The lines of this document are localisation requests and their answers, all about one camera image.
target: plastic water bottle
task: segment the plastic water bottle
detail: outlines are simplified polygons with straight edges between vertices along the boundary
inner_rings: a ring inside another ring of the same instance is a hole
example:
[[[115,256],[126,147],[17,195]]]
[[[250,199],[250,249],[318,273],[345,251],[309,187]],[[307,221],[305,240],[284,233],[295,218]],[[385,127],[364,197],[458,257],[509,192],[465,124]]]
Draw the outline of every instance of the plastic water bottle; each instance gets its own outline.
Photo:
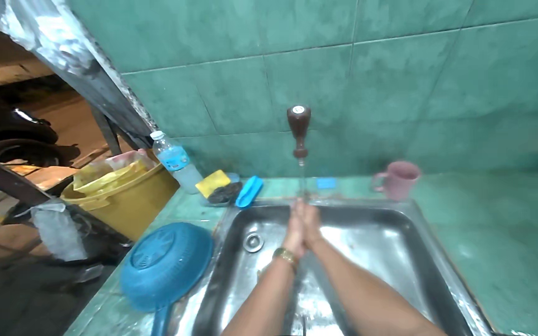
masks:
[[[196,184],[203,180],[184,148],[172,142],[162,131],[151,133],[153,153],[188,194],[197,194]]]

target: blue soap dish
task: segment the blue soap dish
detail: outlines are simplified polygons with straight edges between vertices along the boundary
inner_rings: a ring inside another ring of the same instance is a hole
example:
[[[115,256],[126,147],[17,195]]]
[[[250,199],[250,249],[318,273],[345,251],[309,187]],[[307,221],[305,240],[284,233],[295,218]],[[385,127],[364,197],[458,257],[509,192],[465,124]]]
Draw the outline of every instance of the blue soap dish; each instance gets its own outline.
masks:
[[[238,198],[235,200],[235,205],[238,208],[244,209],[248,208],[252,202],[255,200],[259,192],[261,191],[261,188],[263,187],[263,180],[261,180],[258,176],[253,176],[250,179],[246,181],[244,184],[244,187],[242,187],[242,190],[240,194],[238,195]]]

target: bottle cap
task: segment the bottle cap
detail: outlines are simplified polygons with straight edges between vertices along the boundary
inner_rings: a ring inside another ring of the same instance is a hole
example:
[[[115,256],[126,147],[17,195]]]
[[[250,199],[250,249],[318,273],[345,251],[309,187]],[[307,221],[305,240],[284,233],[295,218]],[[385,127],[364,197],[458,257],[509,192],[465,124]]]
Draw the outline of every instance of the bottle cap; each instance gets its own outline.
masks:
[[[151,133],[151,138],[153,138],[153,140],[159,140],[163,138],[164,135],[165,133],[163,133],[162,131],[154,131],[153,133]]]

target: pink mug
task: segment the pink mug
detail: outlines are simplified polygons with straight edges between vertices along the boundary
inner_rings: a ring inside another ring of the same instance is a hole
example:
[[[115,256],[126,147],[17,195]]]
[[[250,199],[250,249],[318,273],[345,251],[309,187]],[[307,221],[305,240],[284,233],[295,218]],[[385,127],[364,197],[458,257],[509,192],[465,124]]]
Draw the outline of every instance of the pink mug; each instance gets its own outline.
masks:
[[[400,201],[408,197],[420,175],[420,169],[415,164],[396,161],[390,163],[384,173],[375,174],[370,186],[374,191],[384,193],[387,198]],[[383,179],[381,186],[377,185],[379,179]]]

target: blue plastic colander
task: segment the blue plastic colander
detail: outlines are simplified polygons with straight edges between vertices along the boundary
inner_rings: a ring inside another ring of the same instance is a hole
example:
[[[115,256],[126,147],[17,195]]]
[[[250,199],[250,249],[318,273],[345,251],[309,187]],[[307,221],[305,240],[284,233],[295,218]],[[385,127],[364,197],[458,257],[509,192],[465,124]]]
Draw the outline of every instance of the blue plastic colander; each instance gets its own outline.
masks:
[[[211,234],[184,222],[164,225],[132,248],[120,285],[135,309],[155,312],[152,336],[165,334],[172,304],[196,284],[212,254]]]

